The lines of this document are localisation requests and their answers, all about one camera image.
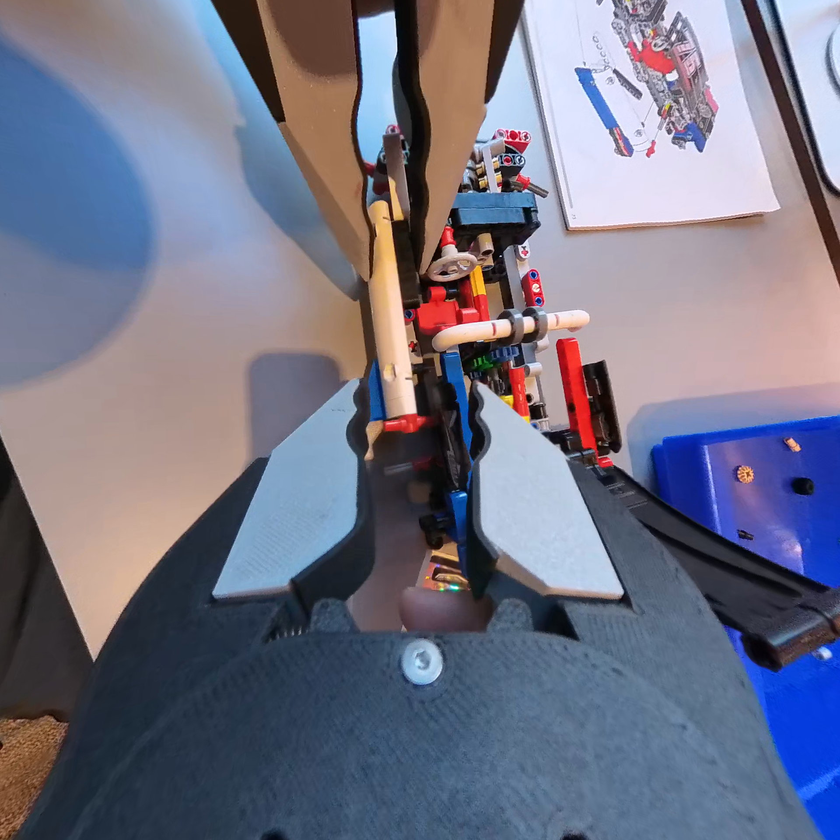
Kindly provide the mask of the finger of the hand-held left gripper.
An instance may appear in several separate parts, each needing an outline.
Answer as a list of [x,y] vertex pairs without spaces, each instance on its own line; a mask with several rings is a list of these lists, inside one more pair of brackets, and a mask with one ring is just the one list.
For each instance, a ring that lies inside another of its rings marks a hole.
[[494,3],[397,1],[394,9],[409,225],[416,267],[425,272],[487,114]]
[[280,131],[342,252],[371,276],[372,226],[358,142],[361,61],[351,1],[258,1],[280,94]]

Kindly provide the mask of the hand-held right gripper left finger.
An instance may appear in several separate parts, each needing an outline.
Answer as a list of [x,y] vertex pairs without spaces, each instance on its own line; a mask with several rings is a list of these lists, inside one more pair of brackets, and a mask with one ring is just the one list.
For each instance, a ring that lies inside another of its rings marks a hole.
[[345,601],[361,588],[375,559],[369,418],[367,385],[351,380],[274,448],[214,599]]

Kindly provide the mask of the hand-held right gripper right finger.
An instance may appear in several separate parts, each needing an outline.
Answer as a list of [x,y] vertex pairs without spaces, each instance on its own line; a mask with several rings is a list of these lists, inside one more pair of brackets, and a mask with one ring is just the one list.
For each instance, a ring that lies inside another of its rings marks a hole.
[[625,591],[570,461],[487,385],[469,394],[465,573],[472,592],[618,602]]

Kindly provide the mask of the toy brick vehicle model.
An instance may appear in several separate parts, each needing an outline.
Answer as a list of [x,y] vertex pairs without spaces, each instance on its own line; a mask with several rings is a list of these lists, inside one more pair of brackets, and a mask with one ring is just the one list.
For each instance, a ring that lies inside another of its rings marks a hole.
[[[622,501],[672,552],[743,644],[743,631],[781,605],[779,596],[763,594],[772,581],[782,582],[771,562],[689,518],[614,465],[610,455],[619,452],[622,438],[612,382],[605,362],[582,363],[576,339],[556,344],[569,426],[550,428],[537,388],[529,386],[541,365],[524,353],[526,345],[561,330],[561,317],[544,307],[538,271],[517,268],[523,306],[490,315],[487,284],[498,284],[502,299],[512,301],[514,270],[506,253],[513,250],[519,264],[525,261],[529,237],[539,227],[535,196],[546,196],[521,174],[529,142],[529,133],[500,129],[476,147],[436,259],[423,274],[416,271],[419,307],[405,310],[417,414],[429,420],[412,434],[430,427],[437,441],[434,454],[412,466],[427,483],[429,513],[419,519],[427,546],[443,552],[450,545],[463,560],[471,443],[467,384],[480,382]],[[376,163],[364,166],[376,200],[387,199],[383,147]]]

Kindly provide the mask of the white blue brick panel assembly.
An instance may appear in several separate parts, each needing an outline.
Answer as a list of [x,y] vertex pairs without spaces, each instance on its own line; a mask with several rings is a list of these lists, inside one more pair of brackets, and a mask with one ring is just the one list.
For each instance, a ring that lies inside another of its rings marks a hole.
[[405,310],[419,307],[418,275],[408,224],[410,208],[399,128],[383,135],[388,198],[368,208],[373,226],[373,261],[368,282],[379,389],[369,385],[371,404],[381,396],[381,409],[371,407],[368,451],[383,431],[411,434],[427,418],[417,414],[414,374],[405,330]]

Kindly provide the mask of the grey desk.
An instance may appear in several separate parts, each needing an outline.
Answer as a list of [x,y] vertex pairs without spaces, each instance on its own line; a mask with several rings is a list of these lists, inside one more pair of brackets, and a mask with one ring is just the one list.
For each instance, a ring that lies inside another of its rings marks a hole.
[[[580,308],[649,482],[664,436],[838,413],[838,285],[740,2],[781,208],[568,232],[534,264]],[[203,2],[2,2],[2,435],[96,655],[162,554],[364,371],[344,264]]]

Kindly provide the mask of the person's right hand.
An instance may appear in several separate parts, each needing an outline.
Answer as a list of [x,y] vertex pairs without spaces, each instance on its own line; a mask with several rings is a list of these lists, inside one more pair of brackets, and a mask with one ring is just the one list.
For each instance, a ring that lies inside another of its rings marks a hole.
[[407,587],[398,611],[406,631],[415,634],[483,632],[495,612],[491,599],[476,599],[470,591],[431,591]]

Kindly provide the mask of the holographic sticker sheet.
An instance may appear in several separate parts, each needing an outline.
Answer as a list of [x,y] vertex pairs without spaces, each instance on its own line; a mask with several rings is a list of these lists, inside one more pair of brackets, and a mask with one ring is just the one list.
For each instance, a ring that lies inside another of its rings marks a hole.
[[469,591],[458,556],[432,549],[426,551],[416,585],[433,592]]

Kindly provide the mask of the scattered small brick pieces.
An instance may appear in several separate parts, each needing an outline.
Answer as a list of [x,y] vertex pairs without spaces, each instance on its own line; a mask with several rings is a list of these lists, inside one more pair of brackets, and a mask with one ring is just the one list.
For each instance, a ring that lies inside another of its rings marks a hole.
[[758,665],[779,671],[838,639],[838,478],[815,434],[761,436],[735,447],[732,532],[771,562],[780,584],[763,592],[780,605],[742,634]]

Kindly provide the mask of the blue plastic bin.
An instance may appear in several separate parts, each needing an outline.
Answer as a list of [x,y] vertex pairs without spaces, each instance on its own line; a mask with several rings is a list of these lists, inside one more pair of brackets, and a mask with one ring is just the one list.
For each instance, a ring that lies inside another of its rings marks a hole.
[[[658,495],[793,572],[839,583],[839,418],[665,437]],[[744,663],[791,781],[824,838],[839,838],[838,643],[778,673]]]

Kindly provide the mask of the open instruction booklet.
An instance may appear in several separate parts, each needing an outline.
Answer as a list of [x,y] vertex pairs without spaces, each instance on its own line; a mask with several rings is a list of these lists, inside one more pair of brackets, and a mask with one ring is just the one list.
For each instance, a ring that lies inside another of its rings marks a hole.
[[725,2],[526,2],[524,31],[568,229],[779,208]]

